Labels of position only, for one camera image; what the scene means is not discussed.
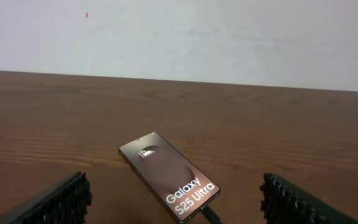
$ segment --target brown wooden surface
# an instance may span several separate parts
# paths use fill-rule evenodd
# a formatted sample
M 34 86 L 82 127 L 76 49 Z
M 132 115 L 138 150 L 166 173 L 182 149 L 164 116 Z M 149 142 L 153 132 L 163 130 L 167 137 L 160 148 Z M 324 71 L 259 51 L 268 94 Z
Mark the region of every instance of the brown wooden surface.
M 224 223 L 265 223 L 267 171 L 358 219 L 358 92 L 14 72 L 0 72 L 0 213 L 81 170 L 87 223 L 174 223 L 117 153 L 151 131 L 220 185 Z

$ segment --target white wall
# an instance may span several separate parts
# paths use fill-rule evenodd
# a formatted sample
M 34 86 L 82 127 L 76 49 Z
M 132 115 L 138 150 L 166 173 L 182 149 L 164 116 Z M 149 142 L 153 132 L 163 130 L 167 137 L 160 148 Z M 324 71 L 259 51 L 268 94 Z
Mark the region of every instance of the white wall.
M 0 0 L 0 70 L 358 91 L 358 0 Z

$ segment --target wooden table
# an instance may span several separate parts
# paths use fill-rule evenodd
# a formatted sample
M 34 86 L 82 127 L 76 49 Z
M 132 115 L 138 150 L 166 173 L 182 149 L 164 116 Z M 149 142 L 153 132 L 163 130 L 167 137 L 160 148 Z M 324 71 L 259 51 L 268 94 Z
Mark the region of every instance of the wooden table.
M 358 92 L 18 72 L 0 72 L 0 213 L 80 170 L 87 223 L 174 223 L 117 153 L 152 131 L 220 185 L 223 223 L 265 223 L 267 171 L 358 219 Z

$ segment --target smartphone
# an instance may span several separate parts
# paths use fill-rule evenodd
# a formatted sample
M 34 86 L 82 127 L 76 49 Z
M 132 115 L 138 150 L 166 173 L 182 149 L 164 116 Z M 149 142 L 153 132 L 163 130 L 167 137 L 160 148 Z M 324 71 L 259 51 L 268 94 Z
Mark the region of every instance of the smartphone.
M 121 146 L 119 153 L 178 223 L 189 221 L 221 191 L 156 132 Z

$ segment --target black serrated object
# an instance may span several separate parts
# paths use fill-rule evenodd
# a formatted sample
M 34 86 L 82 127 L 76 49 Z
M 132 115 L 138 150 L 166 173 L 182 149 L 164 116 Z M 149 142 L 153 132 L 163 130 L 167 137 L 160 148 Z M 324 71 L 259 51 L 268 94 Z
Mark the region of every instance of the black serrated object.
M 358 224 L 277 174 L 265 173 L 261 211 L 267 224 Z
M 75 172 L 30 200 L 0 215 L 0 224 L 82 224 L 92 193 L 86 174 Z

